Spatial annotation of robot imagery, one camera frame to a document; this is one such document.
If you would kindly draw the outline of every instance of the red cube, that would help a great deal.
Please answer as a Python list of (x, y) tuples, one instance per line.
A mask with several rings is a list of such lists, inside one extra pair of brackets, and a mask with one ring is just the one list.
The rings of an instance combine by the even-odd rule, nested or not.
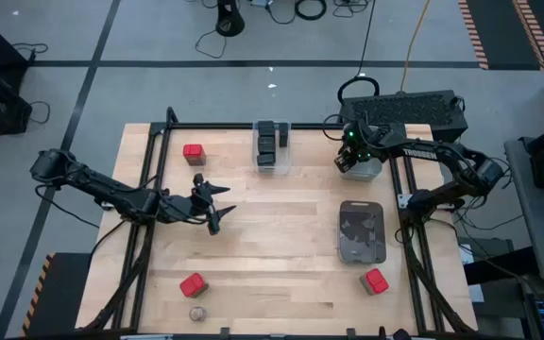
[(194, 273), (179, 284), (179, 289), (187, 298), (196, 298), (207, 288), (209, 288), (209, 284), (198, 273)]
[(360, 277), (360, 282), (369, 295), (381, 294), (389, 288), (389, 284), (379, 269), (373, 269)]
[(201, 144), (186, 144), (183, 150), (184, 158), (191, 166), (202, 166), (207, 161), (205, 150)]

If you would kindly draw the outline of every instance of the clear plastic container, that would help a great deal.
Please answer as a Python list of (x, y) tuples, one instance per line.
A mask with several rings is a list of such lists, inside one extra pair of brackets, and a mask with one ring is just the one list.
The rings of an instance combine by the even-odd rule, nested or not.
[[(259, 166), (257, 164), (257, 156), (259, 155), (259, 150), (257, 146), (257, 138), (259, 137), (258, 124), (261, 121), (273, 121), (274, 130), (275, 130), (275, 147), (276, 147), (276, 161), (274, 165), (269, 166)], [(281, 136), (279, 134), (279, 123), (286, 123), (289, 127), (289, 132), (287, 136), (287, 146), (280, 147), (279, 142)], [(272, 175), (286, 175), (291, 170), (291, 123), (287, 121), (276, 121), (272, 119), (263, 119), (253, 122), (253, 146), (252, 146), (252, 160), (253, 166), (260, 174), (272, 174)]]
[(357, 162), (346, 173), (341, 174), (341, 177), (347, 180), (371, 181), (381, 173), (382, 169), (382, 163), (378, 159), (372, 159)]

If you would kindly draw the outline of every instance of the table leg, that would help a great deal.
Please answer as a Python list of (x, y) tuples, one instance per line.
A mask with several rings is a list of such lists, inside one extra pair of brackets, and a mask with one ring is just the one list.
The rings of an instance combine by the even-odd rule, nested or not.
[[(531, 246), (488, 259), (516, 275), (538, 274), (535, 252)], [(500, 279), (512, 278), (487, 261), (476, 261), (464, 265), (467, 284), (479, 284)]]

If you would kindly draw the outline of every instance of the gray floor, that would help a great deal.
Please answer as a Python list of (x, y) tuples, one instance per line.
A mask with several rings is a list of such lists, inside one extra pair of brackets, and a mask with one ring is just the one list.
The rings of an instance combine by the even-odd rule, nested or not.
[[(290, 14), (290, 3), (275, 2), (279, 20)], [(48, 43), (50, 50), (39, 55), (40, 60), (90, 60), (110, 5), (111, 0), (0, 0), (0, 32), (11, 43)], [(366, 58), (403, 60), (422, 6), (420, 0), (379, 0)], [(280, 26), (261, 8), (243, 4), (242, 12), (247, 29), (228, 40), (224, 60), (357, 60), (362, 53), (364, 13), (352, 19), (327, 15), (313, 23), (297, 19), (293, 25)], [(195, 52), (194, 43), (213, 29), (214, 16), (215, 11), (199, 1), (122, 0), (103, 60), (208, 60)], [(211, 36), (202, 48), (216, 53), (220, 39)], [(456, 2), (432, 2), (412, 60), (475, 60)], [(173, 106), (183, 122), (259, 118), (320, 122), (338, 112), (337, 88), (355, 72), (353, 67), (99, 68), (71, 151), (92, 168), (110, 174), (124, 124), (161, 121), (167, 106)], [(363, 70), (379, 80), (382, 94), (399, 89), (401, 72)], [(85, 74), (84, 68), (30, 69), (22, 96), (50, 103), (52, 118), (45, 126), (31, 125), (24, 135), (0, 138), (0, 310), (39, 205), (28, 168), (39, 150), (60, 146)], [(467, 101), (469, 130), (462, 143), (470, 148), (504, 158), (505, 140), (544, 131), (543, 72), (411, 69), (408, 73), (407, 92), (444, 89), (453, 89)], [(367, 86), (355, 85), (346, 96), (369, 92)], [(42, 108), (36, 109), (35, 115), (39, 114)], [(57, 193), (56, 201), (96, 223), (101, 216), (90, 198), (73, 189)], [(512, 186), (495, 190), (488, 204), (470, 216), (478, 226), (489, 227), (520, 213)], [(471, 234), (510, 238), (516, 247), (530, 244), (521, 220)], [(54, 251), (89, 251), (95, 235), (95, 229), (50, 212), (8, 336), (19, 333), (44, 256)]]

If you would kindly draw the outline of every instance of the wooden tabletop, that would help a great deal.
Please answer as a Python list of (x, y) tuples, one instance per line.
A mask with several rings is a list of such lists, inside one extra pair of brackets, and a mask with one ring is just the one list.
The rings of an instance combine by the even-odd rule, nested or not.
[[(149, 125), (126, 125), (114, 178), (137, 185)], [(431, 139), (428, 126), (407, 126), (411, 138)], [(152, 169), (156, 169), (160, 139)], [(157, 224), (144, 291), (140, 332), (248, 334), (377, 334), (403, 328), (417, 333), (399, 228), (389, 162), (371, 182), (341, 179), (332, 163), (339, 143), (318, 130), (291, 130), (292, 168), (287, 176), (258, 175), (251, 161), (251, 130), (173, 130), (163, 188), (188, 196), (192, 178), (202, 173), (212, 184), (231, 190), (216, 195), (217, 209), (237, 208), (226, 215), (221, 231), (210, 236), (205, 226)], [(207, 165), (191, 167), (182, 157), (185, 144), (202, 144)], [(398, 160), (404, 192), (406, 177)], [(439, 165), (413, 160), (418, 188), (443, 183)], [(387, 260), (374, 265), (346, 265), (337, 257), (337, 221), (344, 200), (378, 202), (383, 206)], [(450, 221), (445, 212), (435, 218)], [(119, 221), (105, 212), (99, 236)], [(452, 229), (426, 225), (437, 286), (454, 310), (476, 329), (468, 286)], [(129, 225), (106, 240), (93, 257), (76, 325), (86, 325), (119, 284)], [(358, 278), (379, 268), (390, 288), (369, 296)], [(199, 272), (210, 288), (198, 298), (184, 297), (179, 283)], [(420, 285), (428, 328), (433, 326), (429, 300)], [(127, 295), (128, 325), (134, 293)], [(192, 307), (208, 317), (195, 323)]]

